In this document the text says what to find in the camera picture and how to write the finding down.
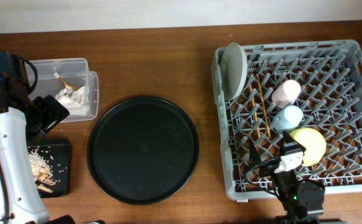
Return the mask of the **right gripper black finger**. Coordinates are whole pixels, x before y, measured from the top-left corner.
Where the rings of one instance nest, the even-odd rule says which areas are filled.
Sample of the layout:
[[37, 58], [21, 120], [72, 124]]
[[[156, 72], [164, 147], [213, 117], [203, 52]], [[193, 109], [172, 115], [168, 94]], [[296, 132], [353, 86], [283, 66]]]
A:
[[260, 155], [255, 147], [254, 141], [249, 138], [249, 165], [251, 167], [259, 166], [262, 162]]
[[285, 149], [305, 149], [305, 147], [296, 141], [287, 131], [283, 131], [282, 135], [284, 137], [283, 147]]

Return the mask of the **yellow bowl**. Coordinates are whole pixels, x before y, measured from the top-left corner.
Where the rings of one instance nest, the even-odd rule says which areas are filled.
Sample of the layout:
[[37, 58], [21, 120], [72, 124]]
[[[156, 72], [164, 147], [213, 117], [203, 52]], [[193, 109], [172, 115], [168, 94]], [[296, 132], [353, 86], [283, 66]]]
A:
[[305, 148], [302, 166], [313, 166], [320, 162], [326, 151], [327, 143], [319, 131], [313, 128], [299, 128], [289, 134]]

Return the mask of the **light blue cup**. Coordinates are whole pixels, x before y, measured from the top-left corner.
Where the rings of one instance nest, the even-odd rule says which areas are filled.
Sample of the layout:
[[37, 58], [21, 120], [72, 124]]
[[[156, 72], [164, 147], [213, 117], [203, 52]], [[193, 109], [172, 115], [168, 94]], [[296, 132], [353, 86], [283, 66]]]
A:
[[281, 133], [295, 129], [303, 118], [303, 112], [299, 107], [290, 105], [282, 109], [275, 117], [279, 122], [274, 126], [274, 129]]

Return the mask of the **wooden chopstick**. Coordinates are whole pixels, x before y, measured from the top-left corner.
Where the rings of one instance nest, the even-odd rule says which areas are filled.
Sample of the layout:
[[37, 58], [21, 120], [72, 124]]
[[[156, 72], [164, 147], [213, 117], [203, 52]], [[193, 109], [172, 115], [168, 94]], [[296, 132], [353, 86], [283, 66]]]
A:
[[261, 99], [261, 104], [262, 104], [262, 109], [263, 109], [263, 114], [264, 114], [264, 120], [265, 120], [265, 124], [266, 124], [267, 136], [270, 139], [271, 138], [271, 131], [270, 131], [270, 128], [269, 128], [269, 122], [268, 122], [268, 118], [267, 118], [267, 111], [266, 111], [266, 106], [265, 106], [265, 101], [264, 101], [264, 95], [263, 95], [263, 92], [262, 92], [261, 82], [260, 82], [258, 74], [256, 74], [256, 79], [257, 79], [257, 82], [258, 82], [258, 89], [259, 89], [259, 93], [260, 93], [260, 99]]
[[[250, 84], [249, 89], [250, 89], [250, 91], [253, 93], [252, 84]], [[253, 108], [256, 107], [255, 93], [253, 93], [252, 105], [253, 105]], [[257, 131], [257, 136], [258, 136], [258, 138], [260, 138], [260, 137], [261, 137], [261, 132], [260, 132], [260, 129], [259, 129], [259, 125], [260, 125], [260, 124], [258, 123], [259, 120], [258, 120], [258, 116], [257, 116], [256, 111], [254, 112], [254, 120], [255, 120], [256, 124], [258, 124], [258, 126], [257, 126], [257, 128], [256, 128], [256, 131]]]

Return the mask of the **pink cup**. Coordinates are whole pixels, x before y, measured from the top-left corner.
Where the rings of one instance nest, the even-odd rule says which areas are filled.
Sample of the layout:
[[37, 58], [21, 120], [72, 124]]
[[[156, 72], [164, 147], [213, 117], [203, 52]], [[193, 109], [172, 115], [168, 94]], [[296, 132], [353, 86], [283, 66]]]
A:
[[271, 100], [280, 109], [294, 104], [301, 91], [301, 85], [295, 80], [286, 80], [276, 88]]

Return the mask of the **white napkin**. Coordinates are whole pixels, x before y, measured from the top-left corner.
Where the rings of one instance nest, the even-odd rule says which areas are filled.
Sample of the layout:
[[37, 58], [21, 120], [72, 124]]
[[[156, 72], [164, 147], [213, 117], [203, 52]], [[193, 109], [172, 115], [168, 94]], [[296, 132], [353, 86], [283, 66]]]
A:
[[69, 111], [70, 115], [87, 115], [89, 105], [88, 100], [85, 99], [84, 86], [72, 93], [70, 93], [70, 90], [64, 88], [55, 95], [55, 99]]

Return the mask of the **food scraps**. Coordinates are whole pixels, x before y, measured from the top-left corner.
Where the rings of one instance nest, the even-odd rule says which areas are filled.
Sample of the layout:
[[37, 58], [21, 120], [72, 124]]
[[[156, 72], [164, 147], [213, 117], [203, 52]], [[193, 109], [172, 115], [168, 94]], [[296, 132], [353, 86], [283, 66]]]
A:
[[52, 147], [29, 148], [33, 179], [41, 198], [54, 198], [69, 192], [70, 161]]

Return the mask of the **grey plate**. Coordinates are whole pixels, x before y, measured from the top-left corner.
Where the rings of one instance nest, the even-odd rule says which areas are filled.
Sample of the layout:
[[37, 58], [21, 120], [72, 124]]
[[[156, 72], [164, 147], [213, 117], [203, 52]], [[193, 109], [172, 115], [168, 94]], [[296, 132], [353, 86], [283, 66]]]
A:
[[225, 100], [235, 99], [244, 88], [248, 72], [247, 55], [242, 46], [232, 42], [225, 48], [220, 72]]

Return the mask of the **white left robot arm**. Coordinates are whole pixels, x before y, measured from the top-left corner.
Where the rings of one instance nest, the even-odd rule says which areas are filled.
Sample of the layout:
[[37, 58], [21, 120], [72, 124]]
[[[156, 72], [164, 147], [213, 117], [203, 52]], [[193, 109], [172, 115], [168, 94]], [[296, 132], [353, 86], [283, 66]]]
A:
[[28, 60], [0, 53], [0, 223], [48, 223], [49, 213], [38, 193], [27, 151], [27, 141], [45, 134], [64, 120], [68, 110], [54, 97], [29, 95]]

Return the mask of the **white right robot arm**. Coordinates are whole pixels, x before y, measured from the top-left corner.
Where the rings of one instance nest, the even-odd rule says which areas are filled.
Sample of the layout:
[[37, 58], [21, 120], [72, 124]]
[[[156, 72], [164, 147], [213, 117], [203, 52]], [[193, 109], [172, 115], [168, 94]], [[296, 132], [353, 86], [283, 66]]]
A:
[[314, 180], [297, 178], [294, 169], [302, 165], [306, 148], [286, 131], [283, 139], [280, 156], [262, 161], [254, 141], [249, 138], [248, 172], [257, 169], [260, 177], [271, 177], [273, 191], [266, 192], [275, 196], [285, 210], [285, 215], [275, 217], [275, 223], [320, 223], [325, 186]]

